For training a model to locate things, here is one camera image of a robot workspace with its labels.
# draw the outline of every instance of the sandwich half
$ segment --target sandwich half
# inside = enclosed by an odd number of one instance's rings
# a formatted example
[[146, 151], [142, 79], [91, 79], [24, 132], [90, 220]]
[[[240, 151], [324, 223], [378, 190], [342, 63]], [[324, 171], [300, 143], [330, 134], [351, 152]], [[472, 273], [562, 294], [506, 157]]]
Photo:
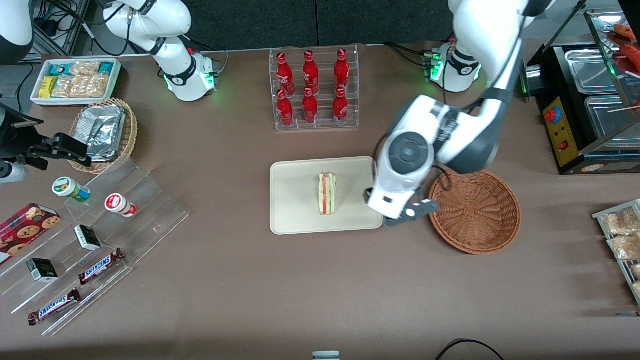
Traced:
[[337, 177], [332, 172], [320, 174], [318, 184], [318, 203], [320, 215], [331, 215], [335, 213], [335, 185]]

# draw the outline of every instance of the coca-cola bottle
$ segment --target coca-cola bottle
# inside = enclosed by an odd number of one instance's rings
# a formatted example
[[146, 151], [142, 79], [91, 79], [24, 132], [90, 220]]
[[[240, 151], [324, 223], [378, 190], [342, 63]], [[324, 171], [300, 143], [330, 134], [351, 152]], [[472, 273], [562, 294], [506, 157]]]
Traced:
[[311, 88], [305, 88], [305, 98], [302, 99], [302, 108], [305, 111], [307, 124], [315, 124], [318, 119], [318, 101]]
[[278, 60], [278, 82], [280, 87], [284, 89], [288, 97], [292, 97], [296, 93], [296, 85], [293, 84], [293, 71], [291, 71], [284, 53], [278, 53], [276, 59]]
[[333, 77], [335, 79], [334, 90], [337, 92], [339, 88], [343, 88], [344, 92], [349, 92], [349, 63], [347, 62], [347, 51], [345, 49], [338, 50], [338, 61], [333, 67]]
[[292, 127], [293, 107], [291, 106], [291, 101], [287, 99], [287, 94], [282, 89], [278, 89], [278, 92], [276, 94], [278, 96], [276, 107], [278, 108], [278, 117], [280, 117], [280, 123], [282, 123], [282, 126], [284, 127]]
[[311, 88], [314, 95], [317, 95], [320, 92], [320, 78], [313, 51], [305, 51], [305, 65], [302, 67], [302, 73], [305, 75], [305, 86]]
[[335, 99], [333, 100], [333, 123], [338, 126], [343, 126], [347, 121], [347, 107], [349, 102], [344, 97], [344, 88], [339, 88], [336, 91]]

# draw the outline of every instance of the cookie box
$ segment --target cookie box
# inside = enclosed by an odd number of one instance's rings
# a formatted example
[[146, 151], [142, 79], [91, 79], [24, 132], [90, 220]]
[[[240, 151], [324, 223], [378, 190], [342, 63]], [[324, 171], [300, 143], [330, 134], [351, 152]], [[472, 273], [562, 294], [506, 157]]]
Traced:
[[29, 204], [0, 224], [0, 265], [60, 222], [54, 210]]

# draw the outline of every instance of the brown table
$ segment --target brown table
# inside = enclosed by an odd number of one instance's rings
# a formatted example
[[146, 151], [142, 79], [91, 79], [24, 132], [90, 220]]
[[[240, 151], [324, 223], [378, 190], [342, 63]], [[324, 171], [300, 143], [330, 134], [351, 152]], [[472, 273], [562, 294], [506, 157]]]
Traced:
[[[511, 359], [640, 352], [640, 319], [614, 317], [635, 308], [590, 217], [640, 197], [638, 175], [557, 175], [534, 102], [510, 107], [490, 167], [523, 215], [518, 238], [499, 254], [462, 254], [428, 220], [271, 233], [271, 164], [371, 155], [402, 103], [441, 98], [390, 50], [360, 51], [360, 128], [302, 134], [273, 129], [268, 51], [232, 53], [220, 90], [193, 103], [167, 91], [152, 58], [122, 58], [115, 96], [140, 122], [134, 158], [191, 216], [56, 336], [39, 336], [0, 304], [2, 359], [310, 359], [331, 349], [345, 360], [432, 359], [462, 337]], [[464, 105], [482, 87], [447, 98]], [[34, 106], [31, 114], [52, 135], [77, 112]], [[61, 206], [51, 183], [62, 175], [90, 179], [66, 161], [31, 170], [0, 191], [0, 218], [27, 202]]]

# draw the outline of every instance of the container with green label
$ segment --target container with green label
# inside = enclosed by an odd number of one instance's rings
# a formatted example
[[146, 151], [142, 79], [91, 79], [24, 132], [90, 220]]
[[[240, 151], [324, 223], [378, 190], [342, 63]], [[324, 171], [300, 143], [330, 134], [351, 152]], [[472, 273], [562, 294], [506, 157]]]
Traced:
[[91, 196], [91, 190], [67, 176], [55, 180], [51, 190], [57, 196], [70, 197], [78, 202], [84, 202]]

